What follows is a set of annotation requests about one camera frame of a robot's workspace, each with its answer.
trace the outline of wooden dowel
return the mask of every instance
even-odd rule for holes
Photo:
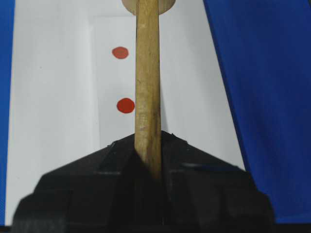
[[[135,150],[161,182],[158,0],[137,0]]]

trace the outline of red circle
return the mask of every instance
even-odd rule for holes
[[[128,50],[124,47],[117,47],[112,50],[112,54],[118,59],[124,59],[128,56]]]
[[[135,109],[135,103],[129,98],[124,98],[118,102],[117,108],[122,113],[131,113]]]

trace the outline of blue cloth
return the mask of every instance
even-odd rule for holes
[[[311,223],[309,0],[204,0],[245,167],[278,223]]]
[[[0,1],[0,225],[4,225],[14,0]]]

